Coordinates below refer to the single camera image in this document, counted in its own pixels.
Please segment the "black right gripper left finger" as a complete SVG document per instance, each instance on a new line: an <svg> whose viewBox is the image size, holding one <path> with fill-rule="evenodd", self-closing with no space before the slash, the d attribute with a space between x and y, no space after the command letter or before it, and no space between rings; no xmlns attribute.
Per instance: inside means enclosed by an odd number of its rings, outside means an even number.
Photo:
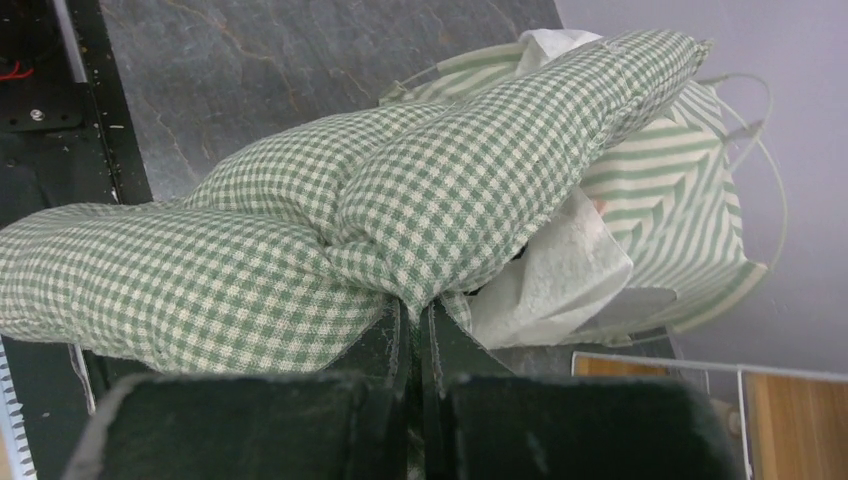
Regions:
<svg viewBox="0 0 848 480"><path fill-rule="evenodd" d="M387 302L310 374L136 374L98 403L67 479L403 479L409 322Z"/></svg>

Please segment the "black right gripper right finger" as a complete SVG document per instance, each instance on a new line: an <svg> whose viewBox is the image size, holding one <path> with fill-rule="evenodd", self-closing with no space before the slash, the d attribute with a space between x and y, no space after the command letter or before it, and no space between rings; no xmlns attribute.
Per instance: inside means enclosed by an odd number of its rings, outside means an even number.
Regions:
<svg viewBox="0 0 848 480"><path fill-rule="evenodd" d="M440 302L420 315L429 479L738 479L707 397L668 377L524 376Z"/></svg>

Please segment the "green striped pet tent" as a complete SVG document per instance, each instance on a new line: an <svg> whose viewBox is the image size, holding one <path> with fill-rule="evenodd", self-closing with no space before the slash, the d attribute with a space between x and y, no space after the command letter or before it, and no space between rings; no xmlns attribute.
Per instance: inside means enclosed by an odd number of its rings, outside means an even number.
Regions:
<svg viewBox="0 0 848 480"><path fill-rule="evenodd" d="M742 243L727 106L690 81L651 123L561 189L551 179L492 199L546 207L522 252L451 315L490 349L632 343L724 313L765 276Z"/></svg>

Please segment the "thin white tent pole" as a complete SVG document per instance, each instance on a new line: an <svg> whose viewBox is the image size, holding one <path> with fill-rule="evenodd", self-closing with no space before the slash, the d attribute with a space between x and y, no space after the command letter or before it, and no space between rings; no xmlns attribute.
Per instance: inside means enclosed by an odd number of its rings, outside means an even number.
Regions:
<svg viewBox="0 0 848 480"><path fill-rule="evenodd" d="M781 223L780 230L778 232L777 244L775 246L775 250L771 259L767 263L768 269L770 271L773 271L782 258L789 230L789 204L785 184L779 170L778 162L775 160L774 156L772 155L771 151L766 146L763 140L763 135L766 131L766 128L769 126L770 119L774 111L774 95L772 93L769 83L762 77L752 73L725 73L714 77L700 79L698 80L698 83L705 87L712 87L718 89L726 82L736 79L742 79L745 81L756 83L762 89L763 93L766 96L765 112L760 120L754 122L748 122L747 120L745 120L739 112L737 112L721 97L717 96L716 102L726 113L728 113L733 119L735 119L739 123L739 128L733 131L732 133L728 133L724 137L724 139L729 141L730 143L733 143L736 139L748 140L748 144L743 148L743 150L738 154L737 158L728 167L728 171L730 173L733 173L738 170L746 162L746 160L755 148L760 151L763 159L766 161L771 171L775 187L778 193L779 205L781 208Z"/></svg>

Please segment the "green checked pet cushion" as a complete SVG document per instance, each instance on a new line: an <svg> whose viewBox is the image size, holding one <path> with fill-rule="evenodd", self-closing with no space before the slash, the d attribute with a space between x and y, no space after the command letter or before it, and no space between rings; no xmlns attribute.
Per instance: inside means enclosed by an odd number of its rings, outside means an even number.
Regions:
<svg viewBox="0 0 848 480"><path fill-rule="evenodd" d="M710 46L602 38L458 100L327 116L187 196L46 209L1 232L1 332L163 373L321 369L388 306L493 279L589 166L676 100Z"/></svg>

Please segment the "aluminium rail frame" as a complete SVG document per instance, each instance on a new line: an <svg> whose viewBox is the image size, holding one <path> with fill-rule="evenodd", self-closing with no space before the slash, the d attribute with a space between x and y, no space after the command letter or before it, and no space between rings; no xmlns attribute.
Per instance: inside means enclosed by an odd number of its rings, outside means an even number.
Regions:
<svg viewBox="0 0 848 480"><path fill-rule="evenodd" d="M36 480L37 470L26 435L22 403L15 392L8 356L1 345L1 432L12 479Z"/></svg>

